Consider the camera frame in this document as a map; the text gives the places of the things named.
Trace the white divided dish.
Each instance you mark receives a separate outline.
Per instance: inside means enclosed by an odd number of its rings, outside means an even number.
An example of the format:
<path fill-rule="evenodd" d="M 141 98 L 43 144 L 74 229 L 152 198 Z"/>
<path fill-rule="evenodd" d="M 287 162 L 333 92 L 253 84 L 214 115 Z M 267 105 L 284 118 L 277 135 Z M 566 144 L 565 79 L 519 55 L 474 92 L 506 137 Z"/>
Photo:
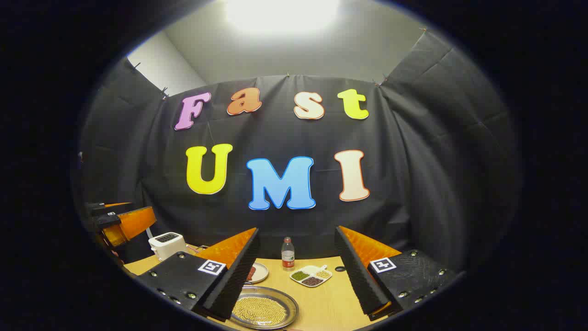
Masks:
<path fill-rule="evenodd" d="M 313 288 L 325 283 L 333 275 L 332 272 L 327 269 L 326 265 L 320 267 L 307 265 L 291 272 L 288 276 L 292 281 L 298 284 Z"/>

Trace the stainless steel pot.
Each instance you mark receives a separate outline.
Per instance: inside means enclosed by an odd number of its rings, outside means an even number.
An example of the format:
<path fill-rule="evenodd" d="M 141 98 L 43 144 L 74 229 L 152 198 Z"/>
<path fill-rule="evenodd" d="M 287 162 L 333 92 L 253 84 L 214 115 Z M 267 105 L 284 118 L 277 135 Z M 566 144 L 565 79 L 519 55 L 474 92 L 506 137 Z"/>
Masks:
<path fill-rule="evenodd" d="M 239 319 L 239 318 L 237 318 L 237 316 L 233 315 L 233 313 L 232 313 L 230 320 L 237 325 L 241 325 L 243 327 L 247 327 L 250 329 L 256 329 L 256 330 L 278 330 L 278 329 L 281 330 L 281 329 L 286 328 L 288 325 L 291 325 L 292 323 L 294 323 L 294 321 L 296 321 L 296 319 L 297 319 L 298 312 L 299 312 L 299 306 L 296 303 L 296 301 L 294 300 L 294 298 L 292 298 L 291 296 L 287 295 L 284 292 L 278 291 L 276 289 L 268 288 L 268 287 L 246 285 L 242 288 L 241 293 L 240 293 L 239 297 L 237 298 L 237 301 L 239 299 L 244 298 L 244 297 L 264 297 L 264 298 L 276 300 L 284 308 L 286 308 L 287 316 L 286 316 L 286 319 L 283 322 L 279 323 L 278 325 L 262 326 L 262 325 L 253 325 L 250 322 L 246 322 L 242 319 Z"/>

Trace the large ceiling light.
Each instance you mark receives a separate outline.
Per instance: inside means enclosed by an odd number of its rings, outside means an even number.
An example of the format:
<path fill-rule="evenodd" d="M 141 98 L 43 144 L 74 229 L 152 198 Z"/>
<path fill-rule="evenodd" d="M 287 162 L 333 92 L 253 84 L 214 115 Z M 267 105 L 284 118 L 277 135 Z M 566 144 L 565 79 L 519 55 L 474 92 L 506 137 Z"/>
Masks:
<path fill-rule="evenodd" d="M 302 34 L 327 27 L 340 0 L 227 0 L 227 21 L 252 34 Z"/>

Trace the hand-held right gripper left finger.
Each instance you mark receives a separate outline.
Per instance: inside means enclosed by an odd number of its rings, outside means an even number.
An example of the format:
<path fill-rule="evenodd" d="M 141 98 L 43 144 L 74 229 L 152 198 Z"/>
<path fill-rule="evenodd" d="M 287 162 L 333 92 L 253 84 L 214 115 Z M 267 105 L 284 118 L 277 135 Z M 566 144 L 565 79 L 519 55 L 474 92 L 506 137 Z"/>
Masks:
<path fill-rule="evenodd" d="M 197 255 L 178 251 L 136 280 L 175 306 L 225 322 L 258 257 L 258 232 L 248 229 Z"/>

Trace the clear plastic water bottle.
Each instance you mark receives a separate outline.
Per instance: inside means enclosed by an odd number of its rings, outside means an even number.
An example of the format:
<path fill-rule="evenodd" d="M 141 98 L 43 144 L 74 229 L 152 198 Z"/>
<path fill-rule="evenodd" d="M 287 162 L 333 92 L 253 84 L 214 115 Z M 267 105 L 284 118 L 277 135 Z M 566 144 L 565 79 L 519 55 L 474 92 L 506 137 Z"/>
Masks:
<path fill-rule="evenodd" d="M 295 264 L 295 248 L 290 237 L 285 237 L 281 246 L 281 261 L 282 268 L 285 271 L 294 269 Z"/>

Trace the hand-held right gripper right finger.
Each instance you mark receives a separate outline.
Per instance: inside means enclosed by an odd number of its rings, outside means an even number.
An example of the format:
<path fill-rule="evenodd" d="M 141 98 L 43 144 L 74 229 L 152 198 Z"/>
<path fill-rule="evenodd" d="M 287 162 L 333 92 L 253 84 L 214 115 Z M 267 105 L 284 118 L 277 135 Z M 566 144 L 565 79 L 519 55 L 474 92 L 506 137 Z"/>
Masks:
<path fill-rule="evenodd" d="M 370 320 L 410 310 L 458 277 L 421 250 L 404 251 L 337 226 L 334 243 L 362 312 Z"/>

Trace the white toaster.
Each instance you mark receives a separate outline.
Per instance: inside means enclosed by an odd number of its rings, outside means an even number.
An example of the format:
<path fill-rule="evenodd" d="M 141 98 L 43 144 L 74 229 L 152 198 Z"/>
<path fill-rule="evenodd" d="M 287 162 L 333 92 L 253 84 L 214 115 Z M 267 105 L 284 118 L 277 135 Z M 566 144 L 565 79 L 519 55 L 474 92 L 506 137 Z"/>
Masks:
<path fill-rule="evenodd" d="M 148 243 L 160 262 L 178 252 L 189 253 L 183 235 L 172 231 L 156 235 L 150 238 Z"/>

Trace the round white plate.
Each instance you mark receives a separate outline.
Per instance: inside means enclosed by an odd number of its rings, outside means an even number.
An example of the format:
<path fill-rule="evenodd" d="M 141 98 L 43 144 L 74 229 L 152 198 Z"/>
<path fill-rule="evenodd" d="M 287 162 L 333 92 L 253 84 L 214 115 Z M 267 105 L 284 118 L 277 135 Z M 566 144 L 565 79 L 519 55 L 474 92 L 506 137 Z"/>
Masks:
<path fill-rule="evenodd" d="M 269 270 L 265 265 L 261 263 L 254 263 L 252 267 L 256 268 L 256 272 L 253 275 L 252 281 L 248 281 L 248 283 L 256 284 L 264 281 L 267 278 Z"/>

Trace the large pile of soybeans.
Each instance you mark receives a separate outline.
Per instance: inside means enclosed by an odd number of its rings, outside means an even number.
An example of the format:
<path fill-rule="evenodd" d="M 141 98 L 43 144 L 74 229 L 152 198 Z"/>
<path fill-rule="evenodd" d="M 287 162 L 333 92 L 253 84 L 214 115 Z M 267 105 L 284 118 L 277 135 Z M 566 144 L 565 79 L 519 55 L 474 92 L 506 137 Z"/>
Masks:
<path fill-rule="evenodd" d="M 264 297 L 244 297 L 235 304 L 233 315 L 253 325 L 273 326 L 283 322 L 287 310 L 276 300 Z"/>

